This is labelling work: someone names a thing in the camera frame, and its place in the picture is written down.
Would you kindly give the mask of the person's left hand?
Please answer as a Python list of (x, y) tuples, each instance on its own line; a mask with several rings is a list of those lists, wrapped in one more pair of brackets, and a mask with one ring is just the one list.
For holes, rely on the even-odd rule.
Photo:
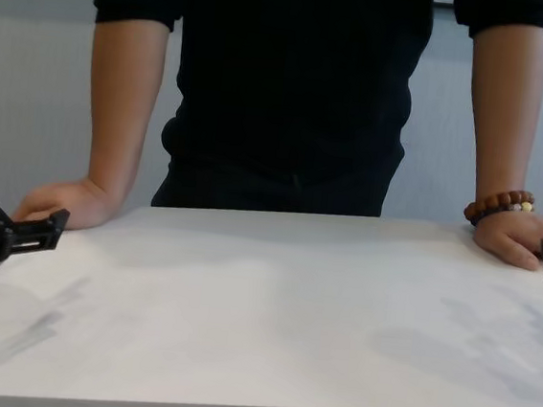
[(543, 216), (512, 211), (490, 215), (477, 224), (473, 239), (499, 260), (534, 271), (540, 266)]

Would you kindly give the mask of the person's right hand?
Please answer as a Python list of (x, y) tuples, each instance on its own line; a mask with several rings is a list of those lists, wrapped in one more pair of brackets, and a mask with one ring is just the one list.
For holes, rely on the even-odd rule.
[(90, 179), (48, 184), (29, 192), (12, 214), (13, 221), (44, 220), (60, 210), (69, 212), (67, 230), (104, 224), (119, 210), (109, 194)]

